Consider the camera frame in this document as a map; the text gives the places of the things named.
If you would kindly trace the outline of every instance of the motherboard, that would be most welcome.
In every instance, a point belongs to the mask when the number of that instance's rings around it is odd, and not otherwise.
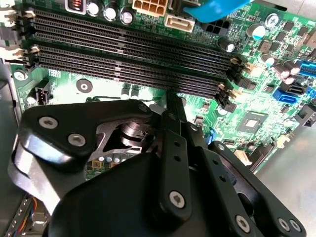
[[[257,172],[298,126],[316,121],[316,22],[257,3],[210,23],[183,10],[203,4],[1,3],[2,51],[21,112],[119,99],[141,100],[157,112],[172,90],[206,143],[223,142]],[[89,162],[86,178],[136,153]]]

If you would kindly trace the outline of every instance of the black dimm slot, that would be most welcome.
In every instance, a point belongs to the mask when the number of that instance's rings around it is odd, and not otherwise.
[[[95,68],[93,67],[93,65],[83,65],[83,64],[74,64],[74,63],[69,63],[69,62],[64,62],[64,61],[60,61],[60,60],[54,60],[54,59],[47,59],[47,58],[41,58],[41,65],[42,64],[51,64],[51,65],[55,65],[55,66],[64,66],[64,67],[71,67],[71,66],[80,66],[80,68],[82,68],[85,71],[91,70],[91,71],[97,71],[98,73],[100,73],[101,75],[105,75],[105,76],[109,76],[112,77],[114,79],[125,79],[125,80],[136,80],[136,81],[142,81],[143,83],[147,83],[147,84],[165,84],[166,86],[169,87],[179,87],[181,89],[186,89],[188,91],[190,90],[198,90],[201,93],[205,93],[205,94],[216,94],[217,91],[213,91],[210,90],[208,88],[196,88],[195,84],[184,84],[182,81],[179,81],[177,78],[167,78],[168,80],[164,79],[164,78],[160,78],[160,79],[154,79],[154,78],[149,78],[149,77],[145,77],[145,76],[139,76],[139,75],[134,75],[134,74],[127,74],[127,73],[123,73],[123,72],[114,72],[111,70],[107,70],[104,68]]]
[[[144,53],[144,52],[135,52],[135,51],[129,50],[129,49],[126,49],[126,50],[117,49],[115,47],[103,45],[99,42],[86,42],[85,39],[80,39],[80,38],[71,39],[69,37],[65,37],[62,35],[55,35],[55,34],[47,33],[47,32],[38,31],[36,33],[36,35],[37,35],[37,39],[42,38],[42,39],[45,39],[48,41],[54,40],[54,41],[58,41],[58,42],[70,43],[70,44],[73,44],[76,46],[80,45],[80,46],[84,46],[84,47],[103,50],[106,52],[117,53],[117,54],[126,55],[126,56],[133,56],[133,57],[137,57],[139,59],[151,60],[152,63],[157,63],[157,62],[160,62],[162,64],[169,63],[172,65],[179,65],[181,67],[188,68],[188,69],[195,69],[195,70],[199,70],[199,71],[203,71],[203,72],[208,72],[208,73],[215,74],[218,76],[225,76],[225,71],[217,70],[217,69],[209,68],[209,67],[205,67],[205,66],[200,66],[200,65],[194,65],[192,63],[187,63],[187,62],[183,62],[183,61],[180,62],[178,59],[165,58],[165,57],[161,57],[161,56],[157,56],[157,55],[149,55],[149,54]]]
[[[130,49],[130,50],[143,52],[146,54],[152,54],[152,55],[155,55],[157,57],[160,56],[160,57],[163,57],[164,59],[165,58],[170,58],[170,59],[177,58],[178,60],[181,60],[184,62],[195,63],[198,65],[208,66],[208,67],[212,67],[212,68],[216,68],[216,69],[220,69],[220,70],[224,70],[224,71],[226,71],[229,68],[229,66],[224,66],[221,64],[205,62],[203,60],[198,60],[195,58],[192,59],[192,58],[184,57],[182,55],[173,55],[169,52],[164,52],[162,50],[156,50],[156,49],[151,49],[151,48],[145,48],[145,47],[138,46],[138,45],[130,45],[127,43],[121,43],[117,40],[89,36],[89,35],[85,35],[85,33],[78,34],[78,33],[74,33],[71,31],[65,31],[65,30],[60,30],[60,29],[56,29],[53,27],[47,27],[47,26],[41,26],[41,25],[37,26],[37,32],[39,32],[39,33],[49,32],[49,33],[54,33],[54,34],[61,35],[61,36],[69,36],[69,37],[72,37],[75,39],[81,39],[81,40],[86,40],[86,41],[91,41],[91,42],[97,42],[97,43],[108,45],[108,46],[114,46],[114,47],[117,47],[118,52],[123,51],[123,49],[125,48],[126,50]]]
[[[202,90],[214,90],[214,91],[219,90],[218,87],[216,87],[213,84],[203,83],[201,81],[194,81],[192,79],[177,78],[177,77],[165,75],[162,72],[154,73],[154,72],[141,70],[141,68],[125,68],[122,66],[118,67],[118,65],[108,64],[105,62],[93,61],[89,59],[78,59],[78,58],[75,58],[73,55],[72,56],[69,56],[66,54],[59,55],[52,52],[45,53],[45,51],[41,51],[40,61],[45,63],[46,62],[44,60],[45,58],[74,63],[74,64],[82,64],[82,65],[101,68],[101,69],[106,68],[107,70],[113,71],[114,73],[127,73],[127,74],[134,74],[137,76],[143,76],[143,77],[152,78],[152,79],[159,79],[162,81],[165,81],[165,80],[173,81],[181,85],[201,87]]]
[[[84,59],[84,60],[88,60],[88,61],[91,60],[94,62],[100,62],[100,63],[102,63],[102,65],[107,64],[107,67],[109,65],[112,65],[114,67],[119,67],[119,68],[116,68],[116,70],[122,70],[123,68],[125,70],[128,70],[129,68],[136,69],[136,71],[143,70],[143,71],[148,71],[151,73],[163,74],[163,75],[167,75],[167,76],[171,76],[171,77],[178,77],[181,79],[193,80],[195,82],[202,83],[203,85],[213,86],[214,89],[215,89],[215,87],[218,88],[218,85],[222,83],[220,81],[210,79],[210,77],[208,77],[208,76],[207,76],[207,78],[191,76],[189,74],[175,72],[174,69],[167,70],[165,67],[158,68],[157,65],[155,65],[155,67],[153,67],[152,65],[147,64],[147,63],[143,63],[143,62],[141,64],[129,63],[129,62],[127,62],[128,60],[126,60],[124,58],[120,58],[120,60],[118,60],[117,58],[109,59],[109,58],[92,56],[92,55],[84,54],[84,53],[73,52],[73,51],[69,51],[69,50],[62,50],[59,48],[47,47],[47,46],[40,45],[40,43],[38,43],[37,45],[38,45],[38,48],[40,49],[40,53],[39,53],[40,57],[42,57],[43,54],[45,54],[44,57],[49,57],[49,54],[53,54],[53,55],[60,55],[60,60],[63,60],[64,56]]]
[[[189,49],[192,51],[199,51],[202,53],[207,53],[210,55],[214,55],[217,57],[222,57],[222,58],[226,58],[226,59],[232,59],[233,56],[229,53],[223,53],[223,52],[218,52],[214,49],[210,49],[207,48],[206,46],[196,46],[195,45],[190,45],[189,43],[184,43],[181,42],[180,40],[174,40],[170,37],[165,37],[165,36],[153,36],[152,34],[148,33],[148,32],[137,32],[137,31],[132,31],[132,30],[128,30],[128,29],[120,29],[118,27],[113,27],[113,26],[109,26],[109,25],[105,25],[104,23],[97,23],[97,22],[89,22],[87,20],[81,20],[79,19],[78,16],[77,18],[73,18],[73,17],[69,17],[69,16],[65,16],[65,15],[59,15],[59,14],[55,14],[52,12],[46,12],[40,9],[34,9],[34,13],[37,16],[37,18],[40,17],[46,17],[46,18],[50,18],[50,19],[55,19],[55,20],[60,20],[63,22],[71,22],[71,23],[75,23],[78,25],[82,25],[82,26],[88,26],[88,27],[92,27],[94,29],[100,29],[100,30],[106,30],[106,31],[111,31],[111,32],[115,32],[115,33],[119,33],[121,35],[126,35],[126,36],[133,36],[133,37],[137,37],[137,38],[141,38],[141,39],[146,39],[152,42],[158,42],[158,43],[162,43],[162,44],[167,44],[167,45],[172,45],[175,46],[176,48],[184,48],[184,49]]]
[[[196,91],[194,89],[192,90],[189,87],[188,88],[184,88],[184,87],[180,88],[179,85],[169,83],[166,81],[164,81],[163,84],[161,84],[161,81],[157,81],[157,80],[146,81],[143,78],[139,79],[138,77],[124,78],[120,74],[107,75],[107,74],[100,73],[100,70],[94,70],[94,68],[83,67],[82,65],[76,65],[76,64],[72,65],[72,64],[67,64],[67,63],[63,63],[63,62],[52,62],[51,64],[50,63],[42,63],[41,67],[47,68],[47,69],[52,69],[52,70],[65,71],[65,72],[69,72],[69,73],[81,74],[81,75],[86,75],[86,76],[91,76],[91,77],[115,80],[115,81],[120,81],[123,83],[136,84],[136,85],[140,85],[140,86],[149,86],[149,87],[163,89],[163,90],[171,89],[177,93],[186,93],[186,94],[201,96],[201,97],[210,98],[210,99],[213,99],[214,95],[217,94],[217,92],[215,92],[215,91],[200,92],[200,91]]]
[[[71,30],[74,32],[82,32],[85,34],[89,34],[92,36],[98,36],[98,37],[102,37],[102,38],[107,38],[107,39],[114,39],[114,40],[119,40],[121,42],[124,43],[133,43],[136,45],[140,45],[140,46],[146,46],[146,47],[150,47],[153,49],[158,49],[159,51],[165,51],[168,52],[168,54],[170,53],[174,53],[174,54],[180,54],[181,56],[188,56],[188,57],[194,57],[197,59],[203,59],[203,60],[207,60],[210,62],[215,62],[215,63],[220,63],[223,65],[230,65],[230,61],[229,59],[222,59],[219,58],[218,56],[212,56],[212,55],[208,55],[205,53],[199,53],[199,52],[194,52],[191,50],[183,50],[181,48],[175,48],[175,47],[170,47],[168,45],[162,45],[161,43],[156,43],[156,42],[151,42],[148,40],[144,40],[144,39],[137,39],[135,37],[131,37],[131,36],[122,36],[119,33],[113,33],[113,32],[107,32],[104,30],[99,30],[99,29],[92,29],[89,28],[87,26],[80,26],[80,25],[76,25],[74,23],[69,23],[69,22],[60,22],[58,20],[55,20],[53,23],[51,22],[51,19],[43,19],[43,18],[35,18],[34,22],[36,24],[36,28],[42,31],[45,31],[43,28],[40,27],[40,25],[45,25],[45,26],[52,26],[59,28],[59,29],[64,29],[64,30]]]

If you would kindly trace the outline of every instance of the electrolytic capacitor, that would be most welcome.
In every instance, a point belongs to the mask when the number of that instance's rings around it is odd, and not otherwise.
[[[130,25],[135,18],[135,11],[131,7],[124,7],[119,14],[119,19],[124,25]]]
[[[290,71],[282,66],[282,64],[276,64],[273,68],[281,79],[286,79],[290,76]]]
[[[100,12],[102,5],[99,0],[89,0],[87,3],[87,13],[90,16],[97,16]]]
[[[266,28],[258,23],[252,24],[247,29],[247,35],[255,40],[260,40],[265,36]]]
[[[226,38],[219,38],[217,41],[217,45],[228,53],[233,52],[233,50],[235,49],[235,44],[233,42],[230,42]]]
[[[276,60],[269,54],[262,54],[260,57],[261,62],[263,62],[267,67],[271,67]]]
[[[103,16],[108,21],[115,21],[119,15],[119,5],[112,1],[103,10]]]
[[[290,60],[285,61],[283,66],[285,66],[291,72],[291,75],[297,75],[301,71],[300,66]]]

